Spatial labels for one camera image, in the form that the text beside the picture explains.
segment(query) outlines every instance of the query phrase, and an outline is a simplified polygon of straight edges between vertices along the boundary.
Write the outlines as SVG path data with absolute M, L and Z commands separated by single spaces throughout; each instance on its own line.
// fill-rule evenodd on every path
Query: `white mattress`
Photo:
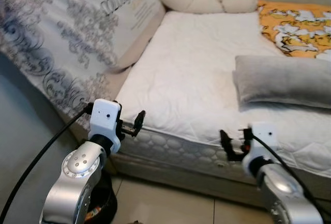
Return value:
M 123 105 L 121 117 L 132 122 L 144 109 L 144 130 L 215 151 L 221 150 L 220 129 L 237 139 L 237 130 L 248 123 L 272 122 L 278 153 L 290 166 L 331 177 L 331 110 L 280 103 L 238 104 L 232 78 L 235 56 L 283 56 L 259 29 L 256 12 L 167 13 L 117 96 Z M 157 145 L 158 139 L 143 136 L 144 131 L 136 141 Z M 132 145 L 132 149 L 124 145 L 121 151 L 152 157 L 146 146 Z M 167 144 L 157 146 L 163 149 L 154 153 L 158 155 L 176 150 Z M 190 153 L 195 154 L 182 149 L 180 156 Z M 215 156 L 216 152 L 207 152 L 201 158 L 214 157 L 211 163 L 217 164 Z M 171 163 L 181 166 L 179 161 Z

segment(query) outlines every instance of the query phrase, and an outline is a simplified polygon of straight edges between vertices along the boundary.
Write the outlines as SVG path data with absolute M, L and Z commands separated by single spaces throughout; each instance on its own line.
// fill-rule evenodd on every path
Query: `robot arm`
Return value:
M 145 111 L 139 113 L 132 128 L 119 119 L 121 105 L 97 99 L 91 114 L 89 141 L 69 153 L 62 163 L 61 174 L 51 188 L 39 223 L 82 224 L 93 188 L 101 178 L 107 157 L 118 152 L 124 134 L 136 136 Z
M 276 132 L 268 123 L 253 123 L 243 129 L 245 147 L 243 168 L 246 174 L 253 176 L 261 190 L 266 209 L 270 212 L 275 224 L 323 224 L 323 219 L 316 207 L 306 199 L 303 189 L 280 164 L 276 158 L 253 136 L 263 140 L 272 150 L 277 149 Z M 222 140 L 227 153 L 229 141 Z

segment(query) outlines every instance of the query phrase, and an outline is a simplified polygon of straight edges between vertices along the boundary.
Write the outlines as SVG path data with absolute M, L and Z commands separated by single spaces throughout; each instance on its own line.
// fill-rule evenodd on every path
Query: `tiled floor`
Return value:
M 112 224 L 272 224 L 261 210 L 133 178 L 113 178 L 118 210 Z

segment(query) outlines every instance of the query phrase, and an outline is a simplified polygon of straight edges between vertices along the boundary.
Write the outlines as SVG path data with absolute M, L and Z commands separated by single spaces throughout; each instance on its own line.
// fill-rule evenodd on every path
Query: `mattress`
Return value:
M 277 152 L 288 165 L 331 177 L 331 110 L 240 106 L 232 77 L 237 55 L 283 55 L 260 34 L 257 12 L 167 13 L 116 98 L 127 123 L 146 111 L 143 130 L 124 140 L 121 153 L 246 180 L 240 165 L 226 162 L 219 130 L 239 146 L 239 128 L 266 121 L 276 127 Z

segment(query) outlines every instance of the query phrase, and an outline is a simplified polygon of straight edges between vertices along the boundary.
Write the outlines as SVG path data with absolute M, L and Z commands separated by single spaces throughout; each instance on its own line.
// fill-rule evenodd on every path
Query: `black wire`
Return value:
M 87 107 L 85 107 L 82 111 L 80 111 L 74 118 L 72 118 L 63 128 L 61 128 L 61 130 L 56 135 L 54 135 L 53 138 L 51 138 L 51 140 L 43 147 L 43 149 L 38 153 L 38 155 L 34 158 L 34 160 L 26 168 L 26 170 L 22 174 L 21 178 L 16 183 L 14 189 L 10 193 L 10 195 L 8 197 L 8 200 L 7 200 L 7 202 L 6 202 L 3 210 L 1 212 L 1 215 L 0 215 L 0 224 L 3 224 L 4 223 L 5 218 L 6 218 L 6 215 L 7 215 L 7 212 L 9 210 L 9 208 L 10 208 L 10 205 L 11 205 L 12 201 L 14 200 L 14 197 L 15 197 L 16 193 L 18 192 L 18 190 L 21 187 L 22 183 L 24 182 L 24 180 L 26 179 L 26 177 L 29 175 L 29 173 L 31 172 L 31 170 L 33 169 L 33 167 L 36 165 L 36 163 L 40 160 L 40 158 L 44 155 L 44 153 L 50 148 L 50 146 L 54 143 L 54 141 L 65 130 L 67 130 L 68 127 L 70 127 L 72 123 L 74 123 L 84 113 L 88 112 L 88 107 L 91 107 L 91 104 L 90 103 L 89 103 L 89 105 Z
M 317 208 L 320 213 L 325 213 L 326 215 L 331 217 L 331 213 L 329 213 L 324 207 L 320 206 L 319 203 L 316 201 L 315 197 L 312 195 L 310 190 L 304 184 L 304 182 L 294 173 L 294 171 L 282 160 L 281 157 L 274 150 L 272 150 L 266 143 L 264 143 L 261 139 L 253 135 L 253 138 L 258 141 L 261 145 L 263 145 L 277 160 L 281 163 L 281 165 L 285 168 L 285 170 L 294 177 L 298 183 L 301 185 L 302 189 L 304 190 L 305 197 Z

